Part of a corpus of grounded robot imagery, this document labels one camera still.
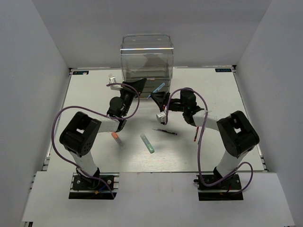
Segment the clear plastic drawer organizer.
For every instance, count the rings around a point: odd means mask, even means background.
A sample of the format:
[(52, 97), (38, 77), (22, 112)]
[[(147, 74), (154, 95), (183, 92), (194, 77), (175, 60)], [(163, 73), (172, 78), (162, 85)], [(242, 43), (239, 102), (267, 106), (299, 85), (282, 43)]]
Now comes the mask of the clear plastic drawer organizer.
[(123, 81), (135, 82), (146, 78), (142, 96), (164, 86), (168, 92), (173, 75), (174, 47), (169, 35), (129, 34), (123, 37), (120, 47)]

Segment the green utility knife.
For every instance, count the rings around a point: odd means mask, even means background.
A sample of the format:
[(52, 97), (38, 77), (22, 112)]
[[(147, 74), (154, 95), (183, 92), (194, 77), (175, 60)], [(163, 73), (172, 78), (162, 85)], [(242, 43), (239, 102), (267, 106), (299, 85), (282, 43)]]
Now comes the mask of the green utility knife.
[(149, 142), (149, 140), (147, 139), (147, 137), (145, 136), (144, 133), (142, 133), (140, 135), (140, 138), (142, 139), (142, 141), (144, 142), (145, 146), (147, 147), (148, 151), (152, 154), (154, 153), (154, 148), (151, 145), (151, 143)]

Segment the orange utility knife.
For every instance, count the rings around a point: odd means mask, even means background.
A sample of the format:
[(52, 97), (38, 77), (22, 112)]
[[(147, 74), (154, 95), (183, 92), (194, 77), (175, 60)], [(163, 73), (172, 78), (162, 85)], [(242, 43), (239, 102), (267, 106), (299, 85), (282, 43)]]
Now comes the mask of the orange utility knife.
[(111, 135), (112, 135), (113, 139), (115, 140), (115, 142), (119, 145), (120, 149), (121, 150), (125, 149), (124, 143), (122, 142), (122, 140), (120, 139), (118, 134), (116, 132), (111, 132)]

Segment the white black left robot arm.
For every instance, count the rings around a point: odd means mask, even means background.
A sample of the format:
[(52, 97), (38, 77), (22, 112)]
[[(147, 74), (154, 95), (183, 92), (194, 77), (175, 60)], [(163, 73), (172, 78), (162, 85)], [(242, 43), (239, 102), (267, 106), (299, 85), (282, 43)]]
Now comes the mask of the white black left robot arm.
[(107, 113), (95, 114), (99, 119), (89, 117), (87, 114), (77, 112), (59, 137), (59, 142), (74, 158), (73, 164), (80, 175), (84, 176), (84, 183), (94, 189), (100, 183), (100, 171), (94, 163), (91, 149), (98, 133), (120, 132), (128, 117), (128, 111), (134, 98), (140, 98), (146, 78), (135, 82), (116, 83), (114, 80), (108, 84), (111, 89), (117, 89), (120, 96), (115, 96), (109, 101)]

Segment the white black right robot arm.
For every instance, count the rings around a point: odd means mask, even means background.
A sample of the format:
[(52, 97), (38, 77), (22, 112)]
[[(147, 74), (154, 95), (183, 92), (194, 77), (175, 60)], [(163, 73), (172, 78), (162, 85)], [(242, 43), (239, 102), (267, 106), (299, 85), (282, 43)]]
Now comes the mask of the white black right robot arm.
[(181, 112), (187, 124), (201, 129), (200, 137), (203, 136), (206, 128), (218, 131), (225, 152), (220, 163), (213, 170), (214, 184), (218, 188), (226, 188), (243, 158), (259, 144), (259, 136), (242, 111), (217, 119), (209, 114), (207, 106), (198, 106), (196, 98), (199, 94), (196, 91), (191, 88), (182, 88), (178, 91), (179, 98), (173, 98), (169, 92), (151, 93), (152, 100), (160, 109), (157, 120), (166, 125), (169, 112)]

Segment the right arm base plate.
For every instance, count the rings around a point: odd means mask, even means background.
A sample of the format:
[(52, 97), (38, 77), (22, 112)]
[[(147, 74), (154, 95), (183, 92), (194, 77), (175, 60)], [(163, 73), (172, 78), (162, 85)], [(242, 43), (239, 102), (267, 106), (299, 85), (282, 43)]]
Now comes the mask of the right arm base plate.
[(214, 185), (206, 187), (200, 181), (199, 175), (194, 179), (194, 183), (198, 187), (199, 201), (242, 201), (243, 194), (238, 192), (242, 189), (240, 177), (238, 174), (233, 175), (227, 180)]

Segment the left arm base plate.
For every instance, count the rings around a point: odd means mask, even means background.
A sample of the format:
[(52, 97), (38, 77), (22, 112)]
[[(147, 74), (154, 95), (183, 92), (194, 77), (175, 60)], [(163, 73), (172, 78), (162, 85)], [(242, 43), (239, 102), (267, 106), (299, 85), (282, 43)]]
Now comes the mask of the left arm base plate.
[[(119, 186), (119, 173), (100, 174), (99, 177), (108, 184), (113, 195), (116, 196)], [(103, 182), (92, 179), (91, 184), (91, 182), (85, 180), (84, 177), (74, 173), (71, 181), (69, 199), (113, 200), (114, 197)]]

